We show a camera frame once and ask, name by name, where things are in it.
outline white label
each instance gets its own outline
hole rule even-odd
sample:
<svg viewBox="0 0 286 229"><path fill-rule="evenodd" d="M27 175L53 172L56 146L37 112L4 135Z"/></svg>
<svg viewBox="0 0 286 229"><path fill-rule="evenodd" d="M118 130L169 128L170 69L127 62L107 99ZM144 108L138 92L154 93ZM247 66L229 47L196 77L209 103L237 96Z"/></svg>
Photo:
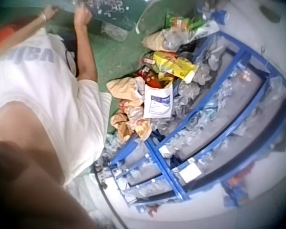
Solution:
<svg viewBox="0 0 286 229"><path fill-rule="evenodd" d="M169 158L172 155L166 146L162 146L159 151L164 158Z"/></svg>
<svg viewBox="0 0 286 229"><path fill-rule="evenodd" d="M187 162L188 162L189 164L194 163L194 162L195 162L195 159L194 159L193 157L191 157L190 159L187 160Z"/></svg>
<svg viewBox="0 0 286 229"><path fill-rule="evenodd" d="M189 183L190 181L199 177L202 172L195 163L191 163L185 169L181 170L179 174L186 183Z"/></svg>
<svg viewBox="0 0 286 229"><path fill-rule="evenodd" d="M148 58L144 58L144 63L148 63L148 64L155 64L156 61L155 60L151 60L151 59L148 59Z"/></svg>

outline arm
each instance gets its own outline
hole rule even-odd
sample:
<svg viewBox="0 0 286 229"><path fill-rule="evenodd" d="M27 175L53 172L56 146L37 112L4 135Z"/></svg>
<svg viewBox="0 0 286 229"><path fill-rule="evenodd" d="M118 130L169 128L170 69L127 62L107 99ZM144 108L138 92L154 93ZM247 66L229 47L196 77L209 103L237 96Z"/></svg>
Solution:
<svg viewBox="0 0 286 229"><path fill-rule="evenodd" d="M48 6L44 13L38 18L15 32L13 35L8 37L6 40L0 43L0 57L11 47L25 41L32 36L37 30L39 30L48 20L52 19L53 16L59 11L59 8Z"/></svg>
<svg viewBox="0 0 286 229"><path fill-rule="evenodd" d="M97 69L90 46L87 24L92 15L87 8L78 8L75 12L74 27L77 37L77 64L79 80L92 80L97 82Z"/></svg>

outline pile of trash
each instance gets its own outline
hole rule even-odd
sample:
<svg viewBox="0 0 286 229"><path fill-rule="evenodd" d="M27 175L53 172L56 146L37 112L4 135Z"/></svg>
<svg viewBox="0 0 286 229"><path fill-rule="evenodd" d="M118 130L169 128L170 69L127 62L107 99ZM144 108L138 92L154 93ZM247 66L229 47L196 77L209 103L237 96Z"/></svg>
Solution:
<svg viewBox="0 0 286 229"><path fill-rule="evenodd" d="M218 30L214 20L204 20L202 15L190 19L168 11L164 29L143 40L143 45L152 50L141 58L144 66L128 77L107 83L109 92L120 101L110 119L117 130L107 136L102 155L112 158L115 150L117 153L117 144L110 143L112 138L123 145L134 134L142 141L155 130L166 136L184 120L206 90L214 69L208 60L211 55L192 63L178 49ZM178 95L174 97L176 82Z"/></svg>

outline blue shelf frame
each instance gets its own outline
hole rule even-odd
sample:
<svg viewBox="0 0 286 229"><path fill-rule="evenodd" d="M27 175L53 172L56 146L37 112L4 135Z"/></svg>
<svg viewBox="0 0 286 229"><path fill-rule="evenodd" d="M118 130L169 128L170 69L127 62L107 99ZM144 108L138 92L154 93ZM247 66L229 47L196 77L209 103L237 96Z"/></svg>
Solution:
<svg viewBox="0 0 286 229"><path fill-rule="evenodd" d="M205 155L207 152L210 152L215 146L217 146L219 143L221 143L227 136L229 136L253 111L253 109L256 107L258 102L263 98L263 95L265 94L268 84L269 84L269 79L275 76L281 76L280 72L271 64L269 63L266 59L264 59L260 54L252 50L250 47L244 45L240 41L236 40L235 38L231 37L228 34L225 34L223 32L218 32L212 36L209 36L207 40L204 42L202 47L199 49L197 54L195 55L193 61L200 56L206 49L206 47L209 45L210 41L213 39L214 36L223 36L232 43L236 44L239 47L239 51L236 53L234 56L233 60L230 62L228 67L225 69L224 73L220 76L219 80L214 83L212 88L208 91L207 95L200 101L199 105L194 108L191 113L187 115L185 120L183 120L178 127L170 134L168 135L163 141L161 141L157 146L153 143L151 138L149 138L146 142L145 145L150 151L149 156L150 158L153 159L153 161L158 165L161 175L157 176L156 178L152 180L145 181L141 184L138 184L134 187L130 187L126 190L132 190L134 188L140 188L144 187L154 181L165 179L168 184L172 187L172 192L164 198L160 199L153 199L153 197L149 198L150 200L136 200L132 201L131 203L127 203L128 205L134 205L134 206L139 206L139 205L147 205L147 204L162 204L162 203L167 203L169 201L185 201L189 200L189 195L192 195L197 192L201 191L206 191L211 189L216 183L224 181L235 175L238 171L242 170L245 168L247 165L255 161L260 155L262 155L270 146L272 142L274 142L279 134L282 132L284 127L286 126L286 116L282 120L282 122L279 124L279 126L275 129L274 132L268 134L268 136L265 138L262 144L260 146L256 146L254 151L251 153L251 156L246 158L244 161L241 161L241 163L238 163L235 165L232 169L225 171L223 174L220 176L217 176L216 179L213 179L212 181L208 182L205 185L202 185L201 187L194 188L193 190L188 190L186 192L184 190L184 187L181 186L179 183L178 179L175 177L174 173L172 170L168 167L166 161L163 159L161 156L161 153L159 151L159 148L165 145L165 143L173 137L178 131L182 130L188 121L199 111L201 110L205 104L209 101L209 99L218 91L220 88L221 84L228 78L228 76L232 73L232 71L235 69L238 63L242 65L246 65L251 56L254 56L257 60L259 60L270 72L269 75L263 75L264 77L264 83L261 85L259 88L258 92L255 94L253 99L247 104L246 108L244 111L239 114L239 116L226 128L225 131L223 131L219 136L217 136L210 144L208 144L205 148L203 148L201 151L199 151L196 155L193 156L195 160L200 159L203 155ZM283 84L286 87L286 79L282 77ZM177 86L174 87L174 95L178 94L177 91ZM111 165L116 164L119 161L122 161L127 157L137 146L137 143L135 142L135 139L137 136L132 137L129 142L121 149L121 151L117 154L117 156L111 161ZM122 174L118 175L117 178L122 177L123 175L127 174L131 169L135 169L140 164L142 164L147 158L142 158L140 161L132 165L128 171L123 171ZM184 169L186 166L188 166L188 162L185 161L181 165L179 165L177 168L178 170Z"/></svg>
<svg viewBox="0 0 286 229"><path fill-rule="evenodd" d="M243 49L240 49L233 60L230 62L228 67L225 69L223 74L220 76L217 82L214 83L212 88L208 91L208 93L204 96L204 98L200 101L200 103L185 117L185 119L176 127L174 131L172 131L162 142L160 142L157 148L161 148L164 146L172 137L175 136L180 130L184 129L187 123L191 120L191 118L210 101L210 99L214 96L214 94L219 90L220 86L223 82L229 77L229 75L236 68L237 64L241 62L242 64L246 61L249 61L249 53Z"/></svg>

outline blue metal shelf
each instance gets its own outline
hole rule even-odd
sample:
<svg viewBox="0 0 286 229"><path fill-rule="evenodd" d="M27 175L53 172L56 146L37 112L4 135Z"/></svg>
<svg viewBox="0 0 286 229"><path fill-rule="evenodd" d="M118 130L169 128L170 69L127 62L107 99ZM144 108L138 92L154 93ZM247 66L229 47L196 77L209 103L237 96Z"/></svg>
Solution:
<svg viewBox="0 0 286 229"><path fill-rule="evenodd" d="M225 168L219 169L215 171L214 174L206 177L205 181L201 182L202 184L197 182L194 188L189 190L189 195L210 190L215 184L233 177L236 173L246 168L250 163L256 161L262 154L267 152L270 145L275 142L286 127L286 114L284 115L284 118L279 118L272 123L276 124L272 128L274 131L268 132L263 141L258 142L251 150L246 150L246 152L239 155L239 157L230 162Z"/></svg>
<svg viewBox="0 0 286 229"><path fill-rule="evenodd" d="M111 160L110 165L115 165L117 162L124 160L138 145L135 141L138 135L135 134L131 139L120 149L119 153Z"/></svg>
<svg viewBox="0 0 286 229"><path fill-rule="evenodd" d="M158 164L158 167L160 171L162 172L162 175L166 178L168 183L171 185L178 199L189 200L190 199L189 196L186 194L186 192L182 188L182 185L179 183L178 179L175 177L175 175L173 174L173 172L167 165L164 158L161 156L159 150L157 150L157 148L154 146L152 140L149 138L145 143L146 143L147 148L151 152L151 157Z"/></svg>
<svg viewBox="0 0 286 229"><path fill-rule="evenodd" d="M175 134L177 134L180 130L182 130L183 128L185 128L185 126L187 125L187 123L190 121L190 119L201 109L203 109L203 107L208 103L208 101L212 98L212 96L214 96L214 94L218 91L218 89L220 88L220 86L222 85L222 83L228 78L228 76L233 72L233 70L235 69L235 67L237 66L237 64L239 62L242 62L242 64L244 64L244 62L249 61L248 59L248 52L246 52L243 49L240 49L236 56L233 58L233 60L231 61L231 63L229 64L229 66L225 69L225 71L223 72L223 74L220 76L219 80L217 82L214 83L214 85L212 86L212 88L208 91L208 93L204 96L204 98L200 101L200 103L186 116L186 118L176 127L176 129L171 132L162 142L159 143L159 145L157 146L157 148L161 148L162 146L164 146L169 139L171 139L172 137L174 137Z"/></svg>
<svg viewBox="0 0 286 229"><path fill-rule="evenodd" d="M126 174L128 174L130 171L132 171L133 169L136 169L138 167L140 167L140 165L142 165L144 162L148 162L150 161L150 158L148 157L143 157L141 160L137 161L136 163L134 163L133 165L131 165L129 168L125 169L124 171L122 171L122 173L120 173L119 175L117 175L115 178L116 179L120 179L121 177L125 176Z"/></svg>
<svg viewBox="0 0 286 229"><path fill-rule="evenodd" d="M265 60L260 54L253 51L251 48L244 45L240 41L222 32L218 32L212 36L209 36L202 45L202 47L196 53L193 61L195 61L199 56L203 54L203 52L206 50L207 46L209 45L214 36L225 37L227 40L237 45L239 47L239 51L235 54L234 58L232 59L228 67L224 70L223 74L219 76L219 79L212 85L212 88L207 92L206 96L203 97L198 106L196 106L186 116L186 118L177 126L177 128L172 133L170 133L157 146L153 143L151 138L145 141L145 145L149 151L149 157L159 167L161 174L155 177L154 179L150 179L148 181L142 182L136 186L124 190L125 192L127 192L133 189L142 188L158 180L165 180L167 181L168 185L172 187L172 191L148 197L147 199L137 198L137 200L135 201L128 202L127 203L128 205L134 205L134 206L152 205L152 204L164 204L167 202L177 202L177 201L182 202L185 200L189 200L189 195L196 192L206 191L211 189L216 183L229 179L230 177L234 176L237 172L239 172L240 170L248 166L250 163L255 161L260 155L262 155L269 148L270 144L278 138L279 134L283 131L283 128L286 126L286 106L285 106L279 110L275 120L272 120L269 123L269 126L266 127L266 129L264 130L266 133L263 133L263 135L260 136L261 140L250 143L250 145L248 146L250 150L246 149L244 150L244 152L240 152L239 155L231 159L229 163L226 163L225 165L218 168L215 172L211 172L210 174L207 174L204 177L191 181L184 187L180 184L179 180L174 175L174 172L169 168L166 161L162 157L159 148L164 146L167 143L167 141L169 141L177 132L182 130L187 125L187 123L198 111L203 109L203 107L218 91L222 83L229 77L229 75L237 66L247 65L247 67L249 67L250 65L249 61L251 56L255 57L258 61L260 61L266 67L266 69L268 69L270 73L268 74L266 72L257 69L257 71L259 71L260 73L257 75L259 75L263 79L263 83L256 92L256 94L254 95L254 97L246 105L243 111L234 120L231 120L231 123L227 126L227 128L225 128L225 130L221 134L219 134L211 143L207 144L202 150L200 150L196 155L193 156L195 160L199 160L202 156L213 150L215 146L217 146L219 143L225 140L229 135L231 135L231 133L235 131L237 127L239 127L239 125L251 114L251 112L256 108L257 104L261 101L261 99L263 98L265 92L269 87L269 79L281 75L279 71L267 60ZM283 77L282 79L283 79L283 84L286 87L286 79L284 79ZM177 94L178 94L178 84L174 86L174 95ZM137 135L133 136L125 144L125 146L120 150L120 152L116 155L116 157L111 161L112 166L116 165L118 162L123 161L137 147L137 143L135 141L136 138ZM147 160L149 159L148 158L140 159L139 161L131 165L127 171L125 170L117 177L114 177L117 186L118 183L116 179L119 179L122 176L129 173L131 170L136 169ZM177 168L180 171L183 170L188 165L189 163L185 161ZM118 189L121 195L125 199L125 195L123 191L120 190L119 186Z"/></svg>
<svg viewBox="0 0 286 229"><path fill-rule="evenodd" d="M259 89L258 93L255 95L253 100L246 106L246 109L237 117L237 119L232 122L222 134L220 134L216 139L214 139L210 144L208 144L205 148L200 150L196 155L193 156L195 161L198 161L208 152L213 150L218 144L220 144L226 137L228 137L255 109L258 102L263 98L266 90L268 88L268 80L263 83L261 88ZM178 166L179 170L184 169L189 165L188 161L185 161L181 165Z"/></svg>

